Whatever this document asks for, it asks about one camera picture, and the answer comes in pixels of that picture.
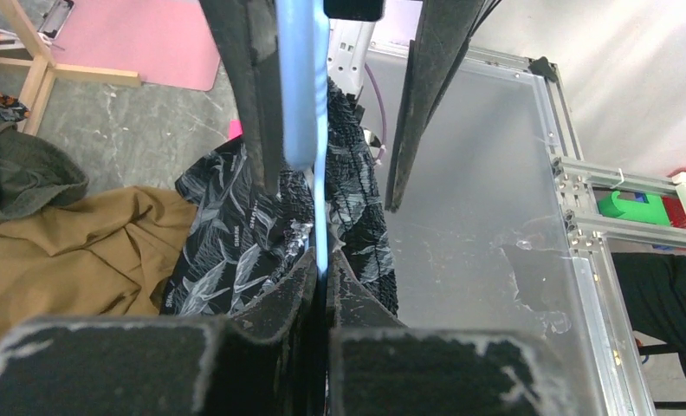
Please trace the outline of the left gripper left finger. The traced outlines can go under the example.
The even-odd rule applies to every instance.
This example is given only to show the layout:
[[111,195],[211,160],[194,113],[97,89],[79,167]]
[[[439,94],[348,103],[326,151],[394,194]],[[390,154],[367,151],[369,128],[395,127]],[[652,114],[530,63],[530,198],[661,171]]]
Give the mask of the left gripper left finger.
[[42,318],[0,342],[0,415],[304,415],[306,252],[233,316]]

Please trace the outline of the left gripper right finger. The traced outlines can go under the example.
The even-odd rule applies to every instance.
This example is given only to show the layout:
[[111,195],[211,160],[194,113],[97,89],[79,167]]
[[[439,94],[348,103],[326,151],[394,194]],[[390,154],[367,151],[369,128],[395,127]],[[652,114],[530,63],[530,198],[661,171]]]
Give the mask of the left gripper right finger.
[[327,414],[570,415],[573,390],[542,340],[515,331],[408,328],[329,257]]

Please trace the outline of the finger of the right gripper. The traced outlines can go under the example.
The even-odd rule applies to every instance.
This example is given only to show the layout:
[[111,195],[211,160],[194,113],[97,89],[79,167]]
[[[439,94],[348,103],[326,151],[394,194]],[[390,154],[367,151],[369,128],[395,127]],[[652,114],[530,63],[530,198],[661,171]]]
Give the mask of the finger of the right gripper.
[[404,84],[390,150],[385,209],[395,212],[424,132],[469,50],[471,38],[493,11],[484,0],[424,1],[408,48]]
[[255,185],[279,190],[282,91],[275,3],[200,0],[235,96]]

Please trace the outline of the blue wire hanger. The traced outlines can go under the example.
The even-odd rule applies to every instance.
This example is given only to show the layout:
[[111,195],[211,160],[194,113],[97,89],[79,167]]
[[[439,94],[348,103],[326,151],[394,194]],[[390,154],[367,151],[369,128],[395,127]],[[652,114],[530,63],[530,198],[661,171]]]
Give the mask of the blue wire hanger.
[[329,19],[322,1],[275,3],[282,88],[283,152],[297,171],[310,170],[318,281],[327,283],[325,169],[328,144]]

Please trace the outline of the dark leaf print shorts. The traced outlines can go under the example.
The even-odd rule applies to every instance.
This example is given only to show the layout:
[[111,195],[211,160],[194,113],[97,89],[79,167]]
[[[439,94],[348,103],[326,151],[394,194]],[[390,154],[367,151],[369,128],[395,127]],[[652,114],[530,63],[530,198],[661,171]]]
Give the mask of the dark leaf print shorts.
[[[327,220],[353,274],[390,312],[398,311],[394,257],[374,159],[353,105],[328,87]],[[278,283],[306,249],[314,223],[304,173],[283,169],[277,192],[254,185],[242,138],[217,147],[177,180],[197,207],[169,277],[163,315],[234,314]]]

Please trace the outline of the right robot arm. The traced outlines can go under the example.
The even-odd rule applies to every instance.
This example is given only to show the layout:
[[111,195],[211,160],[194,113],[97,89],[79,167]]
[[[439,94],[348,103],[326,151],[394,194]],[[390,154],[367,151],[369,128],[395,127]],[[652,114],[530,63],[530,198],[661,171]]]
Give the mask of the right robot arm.
[[[232,86],[251,178],[279,189],[283,168],[306,171],[323,154],[326,88],[356,101],[381,1],[204,0],[200,4]],[[385,208],[396,211],[420,140],[472,36],[495,9],[486,0],[423,3],[409,45]]]

